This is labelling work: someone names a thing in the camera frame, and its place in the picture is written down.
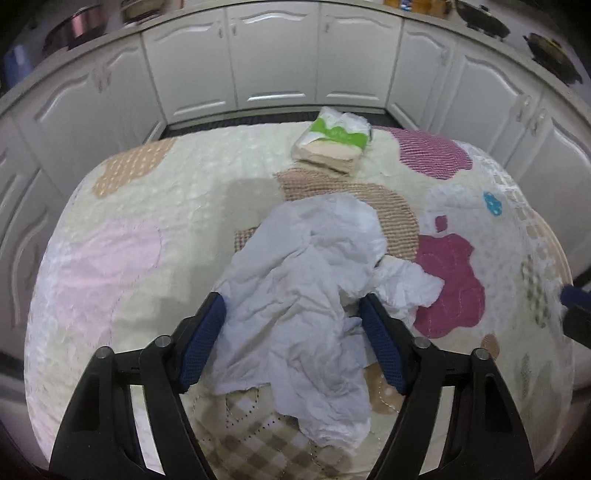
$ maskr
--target green label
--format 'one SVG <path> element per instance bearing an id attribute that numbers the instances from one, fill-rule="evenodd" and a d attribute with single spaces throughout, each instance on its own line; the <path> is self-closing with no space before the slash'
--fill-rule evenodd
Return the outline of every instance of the green label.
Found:
<path id="1" fill-rule="evenodd" d="M 317 118 L 312 126 L 310 127 L 311 132 L 318 132 L 319 134 L 325 135 L 327 138 L 321 138 L 320 140 L 332 140 L 338 143 L 344 143 L 346 145 L 355 145 L 361 150 L 365 148 L 368 143 L 368 136 L 365 134 L 347 133 L 343 127 L 327 128 L 324 119 Z"/>

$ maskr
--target blue patch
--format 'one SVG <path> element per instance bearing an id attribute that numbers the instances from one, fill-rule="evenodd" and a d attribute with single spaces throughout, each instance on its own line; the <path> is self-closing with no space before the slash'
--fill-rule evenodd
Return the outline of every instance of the blue patch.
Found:
<path id="1" fill-rule="evenodd" d="M 498 217 L 503 213 L 503 204 L 500 200 L 497 200 L 491 192 L 484 192 L 483 197 L 486 202 L 486 208 L 488 208 L 495 217 Z"/>

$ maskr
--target light pink patch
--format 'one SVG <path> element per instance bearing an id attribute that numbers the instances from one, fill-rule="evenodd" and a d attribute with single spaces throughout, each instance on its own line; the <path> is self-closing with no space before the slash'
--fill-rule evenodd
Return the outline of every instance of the light pink patch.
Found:
<path id="1" fill-rule="evenodd" d="M 420 130 L 375 127 L 389 131 L 400 142 L 400 161 L 414 171 L 448 180 L 460 170 L 471 170 L 472 160 L 455 142 Z"/>
<path id="2" fill-rule="evenodd" d="M 455 327 L 474 327 L 480 322 L 485 295 L 469 263 L 473 250 L 455 233 L 441 238 L 419 235 L 415 262 L 425 272 L 445 280 L 435 303 L 417 311 L 414 327 L 424 336 L 441 338 Z"/>
<path id="3" fill-rule="evenodd" d="M 91 239 L 72 245 L 56 275 L 56 315 L 60 323 L 90 340 L 105 341 L 124 291 L 156 267 L 162 249 L 155 225 L 105 222 Z"/>
<path id="4" fill-rule="evenodd" d="M 438 232 L 447 230 L 447 215 L 440 215 L 435 217 L 435 228 Z"/>

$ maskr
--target tablecloth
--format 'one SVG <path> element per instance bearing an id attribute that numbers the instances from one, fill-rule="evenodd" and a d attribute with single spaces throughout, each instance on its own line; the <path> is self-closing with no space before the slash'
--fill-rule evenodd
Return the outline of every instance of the tablecloth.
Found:
<path id="1" fill-rule="evenodd" d="M 149 143 L 106 160 L 72 194 L 41 263 L 25 345 L 35 435 L 49 458 L 61 417 L 95 349 L 143 348 L 192 315 L 279 202 L 349 191 L 378 212 L 388 253 L 445 280 L 415 335 L 495 357 L 536 466 L 547 461 L 573 384 L 557 294 L 560 246 L 509 175 L 483 151 L 423 132 L 376 129 L 351 176 L 295 163 L 309 122 L 216 129 Z M 312 444 L 278 415 L 268 387 L 182 397 L 220 480 L 366 478 L 403 398 L 366 369 L 370 435 L 353 454 Z M 453 392 L 445 389 L 423 470 L 437 466 Z M 134 414 L 146 464 L 161 470 L 141 388 Z"/>

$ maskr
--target white cabinet door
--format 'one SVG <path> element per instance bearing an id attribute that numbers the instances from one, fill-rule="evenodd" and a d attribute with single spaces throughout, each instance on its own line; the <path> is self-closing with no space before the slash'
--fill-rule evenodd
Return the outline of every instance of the white cabinet door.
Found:
<path id="1" fill-rule="evenodd" d="M 239 108 L 314 103 L 319 5 L 269 2 L 228 8 Z"/>
<path id="2" fill-rule="evenodd" d="M 404 128 L 429 130 L 452 65 L 456 36 L 405 20 L 386 109 Z"/>
<path id="3" fill-rule="evenodd" d="M 492 50 L 459 41 L 430 131 L 480 147 L 505 165 L 543 86 Z"/>
<path id="4" fill-rule="evenodd" d="M 0 351 L 23 357 L 37 269 L 63 197 L 39 171 L 14 123 L 0 120 Z"/>
<path id="5" fill-rule="evenodd" d="M 121 122 L 127 148 L 158 140 L 166 122 L 139 35 L 105 47 L 102 52 L 105 93 Z"/>
<path id="6" fill-rule="evenodd" d="M 384 108 L 402 19 L 336 4 L 320 16 L 317 103 Z"/>
<path id="7" fill-rule="evenodd" d="M 66 197 L 90 170 L 126 147 L 102 95 L 98 59 L 91 54 L 63 67 L 13 107 L 25 140 Z"/>
<path id="8" fill-rule="evenodd" d="M 142 37 L 168 123 L 236 109 L 223 9 L 178 18 Z"/>
<path id="9" fill-rule="evenodd" d="M 591 128 L 546 91 L 506 166 L 550 225 L 573 276 L 591 265 Z"/>

